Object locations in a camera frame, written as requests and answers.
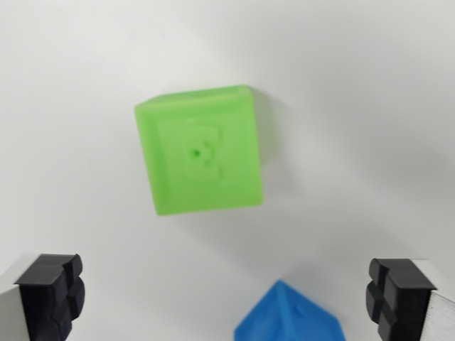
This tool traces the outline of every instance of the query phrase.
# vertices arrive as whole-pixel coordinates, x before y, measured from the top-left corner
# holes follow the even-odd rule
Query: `black rubber pad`
[[[85,300],[79,255],[42,254],[16,284],[30,341],[65,341]]]
[[[410,259],[373,259],[367,310],[383,341],[419,341],[437,288]]]

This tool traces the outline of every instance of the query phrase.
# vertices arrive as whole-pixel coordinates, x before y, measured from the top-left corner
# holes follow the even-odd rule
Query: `blue pyramid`
[[[278,281],[239,324],[234,341],[345,341],[331,314]]]

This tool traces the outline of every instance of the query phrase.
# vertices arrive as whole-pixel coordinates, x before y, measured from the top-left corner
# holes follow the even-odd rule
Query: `green 3d printed block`
[[[136,106],[136,120],[159,215],[262,202],[248,87],[159,96]]]

